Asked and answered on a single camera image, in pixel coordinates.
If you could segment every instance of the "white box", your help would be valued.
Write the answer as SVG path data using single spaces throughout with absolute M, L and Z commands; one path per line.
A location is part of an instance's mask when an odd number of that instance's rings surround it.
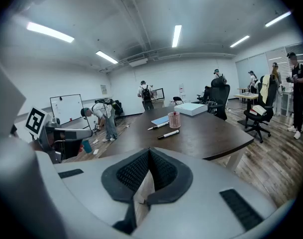
M 207 111 L 207 105 L 185 103 L 175 106 L 175 111 L 182 114 L 194 116 Z

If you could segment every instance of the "pen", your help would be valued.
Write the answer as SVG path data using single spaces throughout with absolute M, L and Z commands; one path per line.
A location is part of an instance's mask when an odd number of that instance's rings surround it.
M 154 127 L 148 128 L 148 130 L 157 129 L 157 128 L 159 128 L 159 127 L 162 127 L 162 126 L 168 125 L 168 124 L 169 124 L 169 121 L 164 122 L 164 123 L 159 124 L 159 125 L 156 125 L 156 126 L 154 126 Z
M 166 138 L 166 137 L 169 137 L 169 136 L 174 135 L 174 134 L 177 134 L 177 133 L 179 133 L 179 132 L 180 132 L 179 130 L 176 130 L 176 131 L 173 131 L 173 132 L 171 132 L 171 133 L 164 134 L 164 135 L 158 137 L 158 140 L 163 139 L 163 138 Z

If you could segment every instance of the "dark wooden tabletop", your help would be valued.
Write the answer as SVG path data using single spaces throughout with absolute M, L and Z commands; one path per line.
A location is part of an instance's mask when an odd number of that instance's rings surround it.
M 169 125 L 155 130 L 152 120 L 173 112 L 174 107 L 145 111 L 101 157 L 116 155 L 132 149 L 159 147 L 186 155 L 213 160 L 229 155 L 251 144 L 254 140 L 249 134 L 207 112 L 193 117 L 180 114 L 180 133 L 162 140 L 158 136 L 177 129 Z

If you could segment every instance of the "black backpack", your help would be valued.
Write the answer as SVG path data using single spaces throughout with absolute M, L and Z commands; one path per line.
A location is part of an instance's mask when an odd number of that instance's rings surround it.
M 147 87 L 145 89 L 143 87 L 141 87 L 141 88 L 142 88 L 142 92 L 141 92 L 142 99 L 144 101 L 151 100 L 151 96 L 150 96 L 150 91 L 148 89 L 148 85 L 147 85 Z

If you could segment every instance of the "pink cup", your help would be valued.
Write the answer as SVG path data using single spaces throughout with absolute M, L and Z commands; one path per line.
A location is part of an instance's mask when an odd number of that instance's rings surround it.
M 171 128 L 179 128 L 180 125 L 180 113 L 179 112 L 168 113 L 169 117 L 169 127 Z

